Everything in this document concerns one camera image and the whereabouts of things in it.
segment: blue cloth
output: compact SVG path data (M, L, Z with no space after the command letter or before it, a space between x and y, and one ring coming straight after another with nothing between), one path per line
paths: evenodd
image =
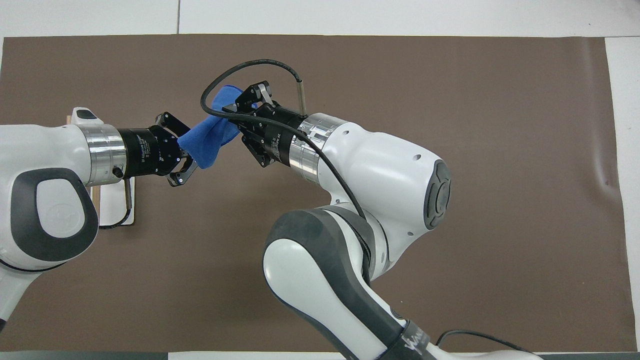
M211 108L221 110L223 106L234 104L242 90L225 85L216 94ZM227 119L209 115L186 134L178 138L178 144L191 155L200 168L208 168L216 161L220 147L233 140L239 131Z

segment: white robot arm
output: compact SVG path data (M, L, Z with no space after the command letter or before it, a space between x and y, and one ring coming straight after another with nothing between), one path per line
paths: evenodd
M188 130L169 113L116 129L86 108L65 126L0 126L0 330L33 280L93 243L99 222L85 187L147 174L184 184L196 167L177 143Z
M272 100L266 81L249 86L225 113L207 107L209 92L222 79L260 63L283 67L296 78L299 113ZM332 205L292 211L276 221L263 257L272 292L346 359L468 359L431 344L369 286L442 221L451 192L446 164L400 138L322 113L307 116L301 84L283 63L249 61L214 80L200 103L207 113L238 125L261 166L281 162L332 196ZM476 358L540 359L520 350Z

